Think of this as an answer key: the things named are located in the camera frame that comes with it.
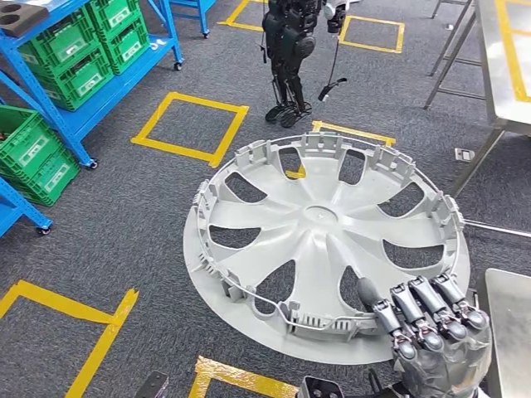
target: yellow tape square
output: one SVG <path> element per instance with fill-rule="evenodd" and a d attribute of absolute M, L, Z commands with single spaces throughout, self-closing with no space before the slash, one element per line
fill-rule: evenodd
<path fill-rule="evenodd" d="M 196 363 L 196 378 L 188 398 L 205 398 L 211 379 L 272 398 L 295 397 L 298 391 L 295 386 L 282 381 L 199 357 Z"/>
<path fill-rule="evenodd" d="M 329 130 L 339 131 L 340 133 L 347 133 L 347 134 L 356 135 L 357 137 L 369 138 L 369 139 L 375 139 L 376 141 L 381 141 L 387 147 L 390 147 L 390 146 L 397 142 L 397 140 L 393 137 L 387 137 L 385 135 L 379 135 L 379 134 L 373 134 L 373 133 L 367 133 L 366 131 L 361 131 L 361 130 L 349 129 L 347 127 L 338 126 L 335 124 L 325 123 L 321 120 L 313 120 L 312 122 L 312 126 L 313 127 L 312 129 L 312 133 L 319 133 L 319 132 L 320 132 L 321 129 L 329 129 Z"/>
<path fill-rule="evenodd" d="M 251 25 L 249 23 L 239 23 L 239 22 L 236 22 L 236 19 L 238 18 L 244 8 L 245 8 L 249 2 L 258 2 L 260 4 L 263 3 L 267 3 L 267 0 L 242 0 L 236 8 L 234 8 L 234 11 L 233 11 L 230 15 L 229 15 L 226 20 L 223 22 L 218 22 L 218 25 L 227 25 L 230 27 L 239 27 L 239 29 L 248 29 L 249 31 L 255 31 L 255 32 L 261 32 L 263 31 L 262 27 L 259 27 L 257 25 Z"/>
<path fill-rule="evenodd" d="M 218 148 L 216 148 L 214 153 L 206 153 L 203 151 L 199 151 L 197 149 L 182 147 L 180 145 L 174 145 L 172 143 L 164 143 L 162 141 L 157 141 L 156 139 L 148 138 L 148 135 L 155 127 L 155 125 L 162 117 L 164 112 L 168 109 L 168 106 L 172 101 L 181 100 L 184 102 L 190 102 L 192 104 L 198 104 L 202 106 L 208 106 L 211 108 L 227 110 L 229 112 L 233 112 L 234 118 L 229 125 L 229 127 L 225 131 L 221 141 L 219 143 Z M 137 135 L 132 137 L 131 139 L 131 143 L 137 143 L 138 145 L 144 145 L 145 147 L 159 149 L 161 151 L 175 153 L 177 155 L 187 156 L 189 158 L 195 158 L 199 160 L 204 160 L 208 162 L 211 167 L 218 167 L 219 163 L 221 162 L 229 145 L 233 141 L 234 135 L 236 134 L 238 128 L 242 124 L 243 118 L 247 114 L 249 110 L 248 106 L 241 105 L 232 105 L 232 104 L 224 104 L 222 102 L 212 101 L 210 99 L 205 99 L 200 97 L 194 97 L 192 95 L 186 95 L 178 92 L 170 92 L 168 93 L 162 101 L 153 112 L 151 117 L 144 124 Z"/>
<path fill-rule="evenodd" d="M 357 19 L 360 21 L 375 22 L 375 23 L 385 23 L 387 25 L 395 25 L 398 28 L 398 32 L 397 34 L 397 45 L 394 48 L 387 48 L 387 47 L 370 46 L 369 44 L 354 43 L 353 41 L 346 41 L 345 36 L 347 34 L 347 30 L 348 30 L 349 23 L 351 19 Z M 406 25 L 403 22 L 384 21 L 383 19 L 375 19 L 375 18 L 358 17 L 356 15 L 347 15 L 345 18 L 344 23 L 343 24 L 343 29 L 341 29 L 341 33 L 339 35 L 339 43 L 344 44 L 345 46 L 364 48 L 366 50 L 391 52 L 394 54 L 400 54 L 400 53 L 402 53 L 402 44 L 404 41 L 405 27 L 406 27 Z"/>
<path fill-rule="evenodd" d="M 79 398 L 92 380 L 105 354 L 125 322 L 127 316 L 137 301 L 137 296 L 138 292 L 135 292 L 134 289 L 128 290 L 115 313 L 110 315 L 71 298 L 40 288 L 24 280 L 19 280 L 0 299 L 0 319 L 3 318 L 15 300 L 23 297 L 70 317 L 107 325 L 65 396 L 65 398 Z"/>

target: blue shelf frame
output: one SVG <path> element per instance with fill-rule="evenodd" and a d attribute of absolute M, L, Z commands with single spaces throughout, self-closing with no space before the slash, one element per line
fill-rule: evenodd
<path fill-rule="evenodd" d="M 31 2 L 31 0 L 18 1 Z M 49 12 L 47 19 L 32 27 L 22 37 L 9 37 L 0 29 L 0 52 L 20 78 L 21 82 L 27 87 L 29 94 L 2 72 L 0 72 L 0 82 L 7 84 L 8 88 L 32 108 L 41 113 L 43 118 L 56 129 L 64 144 L 72 150 L 79 163 L 85 167 L 90 167 L 95 160 L 89 156 L 82 143 L 82 140 L 90 130 L 101 121 L 122 98 L 129 93 L 131 89 L 162 59 L 170 49 L 173 51 L 176 65 L 180 66 L 184 61 L 170 9 L 169 0 L 159 0 L 158 5 L 153 0 L 148 0 L 148 3 L 166 28 L 167 36 L 150 35 L 150 49 L 122 75 L 114 76 L 79 109 L 75 112 L 59 109 L 46 95 L 44 89 L 22 59 L 17 49 L 19 46 L 67 17 L 88 1 L 51 0 L 46 4 Z"/>
<path fill-rule="evenodd" d="M 187 19 L 199 19 L 199 20 L 199 26 L 201 27 L 201 33 L 205 36 L 205 38 L 207 38 L 208 36 L 208 33 L 211 31 L 208 30 L 208 27 L 207 26 L 207 17 L 206 13 L 208 11 L 208 8 L 212 7 L 215 0 L 170 0 L 170 3 L 174 4 L 177 6 L 182 6 L 182 7 L 187 7 L 187 8 L 195 8 L 197 10 L 197 15 L 190 15 L 190 14 L 182 14 L 180 12 L 174 12 L 174 17 L 178 17 L 178 18 L 187 18 Z"/>
<path fill-rule="evenodd" d="M 43 230 L 48 230 L 52 224 L 51 219 L 46 218 L 0 177 L 0 236 L 4 235 L 21 216 L 26 216 Z"/>

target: cable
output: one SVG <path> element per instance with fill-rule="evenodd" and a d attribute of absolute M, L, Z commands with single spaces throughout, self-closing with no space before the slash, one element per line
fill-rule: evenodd
<path fill-rule="evenodd" d="M 266 17 L 266 2 L 262 0 L 262 20 Z M 264 47 L 264 39 L 266 36 L 266 31 L 262 28 L 262 43 L 260 44 L 260 51 L 262 52 L 262 60 L 264 64 L 267 63 L 267 57 L 266 56 L 266 48 Z"/>
<path fill-rule="evenodd" d="M 328 83 L 330 85 L 332 83 L 332 77 L 334 75 L 334 69 L 335 69 L 335 62 L 338 60 L 338 51 L 339 50 L 339 38 L 338 37 L 338 42 L 335 44 L 335 54 L 334 55 L 334 63 L 332 64 L 332 71 L 330 72 L 330 78 L 328 79 Z"/>

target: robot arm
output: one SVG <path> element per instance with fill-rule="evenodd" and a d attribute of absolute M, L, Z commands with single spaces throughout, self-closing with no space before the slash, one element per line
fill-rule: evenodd
<path fill-rule="evenodd" d="M 486 397 L 479 384 L 491 359 L 489 317 L 470 305 L 451 277 L 419 276 L 391 288 L 392 301 L 380 298 L 368 279 L 360 282 L 360 299 L 391 336 L 395 370 L 412 396 Z"/>
<path fill-rule="evenodd" d="M 339 34 L 341 31 L 345 15 L 350 9 L 351 2 L 360 0 L 325 0 L 323 13 L 328 21 L 328 32 Z"/>

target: robot leg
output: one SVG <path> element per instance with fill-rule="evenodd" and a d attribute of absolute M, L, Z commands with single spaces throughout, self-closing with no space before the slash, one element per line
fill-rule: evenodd
<path fill-rule="evenodd" d="M 288 97 L 293 105 L 289 109 L 286 109 L 280 117 L 280 125 L 284 128 L 290 128 L 312 113 L 312 106 L 304 101 L 304 96 L 302 93 L 302 84 L 298 76 L 298 68 L 301 66 L 301 60 L 298 66 L 287 70 L 286 73 L 288 84 Z"/>

